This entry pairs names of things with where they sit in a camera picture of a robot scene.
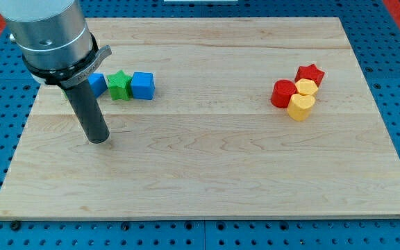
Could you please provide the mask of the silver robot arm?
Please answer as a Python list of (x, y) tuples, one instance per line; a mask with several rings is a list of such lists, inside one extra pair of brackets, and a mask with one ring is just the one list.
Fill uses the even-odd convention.
[(78, 0), (0, 0), (0, 14), (41, 83), (75, 87), (112, 54), (97, 46)]

